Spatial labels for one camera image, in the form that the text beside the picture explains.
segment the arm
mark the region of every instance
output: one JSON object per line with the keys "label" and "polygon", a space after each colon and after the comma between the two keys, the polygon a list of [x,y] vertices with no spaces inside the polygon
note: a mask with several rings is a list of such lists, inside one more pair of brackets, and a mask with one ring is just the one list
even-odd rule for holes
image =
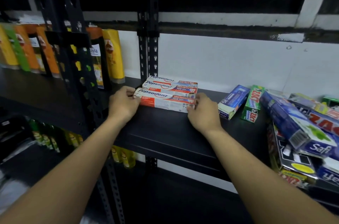
{"label": "arm", "polygon": [[234,140],[221,127],[216,102],[200,93],[197,103],[196,109],[188,109],[189,120],[214,149],[255,223],[338,223]]}
{"label": "arm", "polygon": [[79,223],[113,142],[137,111],[134,88],[109,99],[107,120],[0,217],[0,224]]}

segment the forearm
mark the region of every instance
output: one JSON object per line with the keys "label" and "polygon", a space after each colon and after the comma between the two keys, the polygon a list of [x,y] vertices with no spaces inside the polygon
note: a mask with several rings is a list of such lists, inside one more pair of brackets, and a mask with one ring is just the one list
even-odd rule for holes
{"label": "forearm", "polygon": [[205,136],[256,223],[337,223],[333,214],[280,178],[225,131]]}
{"label": "forearm", "polygon": [[79,223],[122,124],[103,123],[85,142],[34,185],[0,223]]}

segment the hand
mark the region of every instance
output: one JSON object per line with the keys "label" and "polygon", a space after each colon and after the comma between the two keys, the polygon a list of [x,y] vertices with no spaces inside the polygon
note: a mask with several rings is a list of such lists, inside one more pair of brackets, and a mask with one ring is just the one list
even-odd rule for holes
{"label": "hand", "polygon": [[132,97],[135,89],[123,86],[115,94],[109,97],[109,109],[107,119],[118,121],[122,126],[135,115],[139,103],[139,97]]}
{"label": "hand", "polygon": [[189,121],[205,137],[210,131],[223,131],[220,124],[218,104],[204,93],[197,93],[197,106],[187,107]]}

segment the barcode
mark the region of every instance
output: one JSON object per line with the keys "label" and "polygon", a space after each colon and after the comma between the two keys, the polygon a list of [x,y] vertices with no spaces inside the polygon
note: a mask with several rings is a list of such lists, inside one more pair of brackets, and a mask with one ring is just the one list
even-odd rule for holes
{"label": "barcode", "polygon": [[291,136],[290,143],[295,149],[298,149],[307,140],[307,135],[302,130],[298,130]]}

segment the red and white box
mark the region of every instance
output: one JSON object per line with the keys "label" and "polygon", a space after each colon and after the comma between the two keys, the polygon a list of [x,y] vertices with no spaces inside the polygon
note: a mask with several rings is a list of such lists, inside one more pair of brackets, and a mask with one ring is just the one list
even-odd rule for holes
{"label": "red and white box", "polygon": [[162,92],[138,88],[134,96],[141,98],[141,105],[172,111],[187,112],[187,107],[195,106],[195,99],[170,95]]}
{"label": "red and white box", "polygon": [[176,86],[198,87],[197,82],[185,81],[185,80],[172,80],[172,79],[162,78],[158,76],[149,76],[147,80],[153,81],[153,82],[159,82],[159,83],[166,83],[166,84],[174,85],[174,86],[176,85]]}
{"label": "red and white box", "polygon": [[146,80],[142,85],[144,89],[162,92],[169,95],[195,98],[195,94],[197,93],[197,87],[188,87],[188,86],[180,86],[180,85],[172,85],[167,83],[160,83],[157,81]]}

